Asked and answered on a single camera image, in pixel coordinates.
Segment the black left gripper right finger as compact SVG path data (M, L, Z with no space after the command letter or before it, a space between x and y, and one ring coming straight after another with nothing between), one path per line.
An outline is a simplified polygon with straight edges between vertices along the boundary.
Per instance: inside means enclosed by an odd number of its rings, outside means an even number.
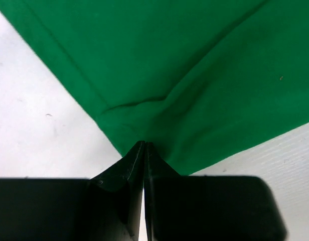
M285 240L268 185L256 176L182 176L152 143L144 151L149 240Z

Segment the green t shirt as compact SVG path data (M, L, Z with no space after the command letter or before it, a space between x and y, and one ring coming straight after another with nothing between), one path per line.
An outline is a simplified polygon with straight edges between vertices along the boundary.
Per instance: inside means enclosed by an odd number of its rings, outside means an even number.
M309 123L309 1L0 1L122 155L192 174Z

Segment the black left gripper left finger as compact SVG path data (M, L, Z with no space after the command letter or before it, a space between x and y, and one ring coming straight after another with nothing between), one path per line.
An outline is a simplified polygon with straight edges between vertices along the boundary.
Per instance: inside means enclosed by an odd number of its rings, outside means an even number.
M0 178L0 240L138 240L144 150L92 179Z

